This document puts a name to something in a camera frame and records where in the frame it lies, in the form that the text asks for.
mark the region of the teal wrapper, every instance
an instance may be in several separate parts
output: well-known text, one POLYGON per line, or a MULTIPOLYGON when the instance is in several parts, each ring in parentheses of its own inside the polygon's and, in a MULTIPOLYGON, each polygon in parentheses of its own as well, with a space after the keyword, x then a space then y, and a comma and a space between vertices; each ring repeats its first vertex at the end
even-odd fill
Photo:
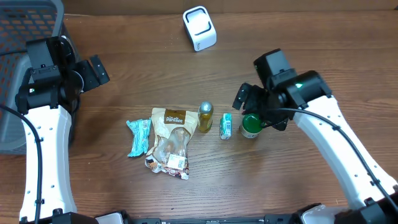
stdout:
POLYGON ((151 120, 149 119, 139 119, 137 121, 126 121, 127 126, 132 131, 134 138, 132 140, 131 152, 127 155, 128 157, 141 156, 143 153, 148 152, 149 146, 149 134, 151 120))

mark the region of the plastic packaging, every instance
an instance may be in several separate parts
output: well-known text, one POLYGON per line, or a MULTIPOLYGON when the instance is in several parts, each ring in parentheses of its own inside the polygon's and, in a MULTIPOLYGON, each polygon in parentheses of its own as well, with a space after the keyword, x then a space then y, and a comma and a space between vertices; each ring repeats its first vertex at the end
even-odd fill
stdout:
POLYGON ((127 155, 128 157, 141 156, 143 153, 147 153, 149 146, 149 134, 150 134, 150 119, 139 119, 137 121, 126 121, 127 126, 132 131, 134 138, 132 140, 131 152, 127 155))
POLYGON ((198 113, 154 108, 152 123, 155 144, 147 153, 145 165, 155 173, 162 171, 188 180, 187 145, 198 125, 198 113))

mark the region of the gray basket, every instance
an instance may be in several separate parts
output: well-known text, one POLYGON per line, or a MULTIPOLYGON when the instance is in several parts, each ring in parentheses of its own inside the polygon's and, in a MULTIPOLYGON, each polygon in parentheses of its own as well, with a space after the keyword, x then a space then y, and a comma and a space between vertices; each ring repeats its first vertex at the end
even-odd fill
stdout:
MULTIPOLYGON (((28 40, 65 35, 61 0, 2 0, 0 2, 0 53, 24 50, 28 40)), ((0 103, 16 110, 15 95, 26 69, 26 53, 0 57, 0 103)), ((0 154, 25 154, 22 122, 0 110, 0 154)))

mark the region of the small glass bottle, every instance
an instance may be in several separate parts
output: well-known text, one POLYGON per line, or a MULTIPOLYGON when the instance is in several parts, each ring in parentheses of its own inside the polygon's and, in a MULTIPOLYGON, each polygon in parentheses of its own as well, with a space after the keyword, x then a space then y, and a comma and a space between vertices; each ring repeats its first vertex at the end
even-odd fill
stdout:
POLYGON ((208 132, 213 124, 213 105, 209 101, 201 103, 198 110, 198 129, 208 132))

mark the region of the white plastic container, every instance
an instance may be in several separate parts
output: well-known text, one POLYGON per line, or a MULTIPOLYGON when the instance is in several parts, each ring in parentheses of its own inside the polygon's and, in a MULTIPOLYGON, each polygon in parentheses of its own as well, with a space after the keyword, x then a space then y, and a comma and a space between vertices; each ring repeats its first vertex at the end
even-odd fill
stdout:
POLYGON ((206 8, 197 6, 189 9, 184 12, 182 19, 195 51, 206 49, 216 43, 216 30, 206 8))

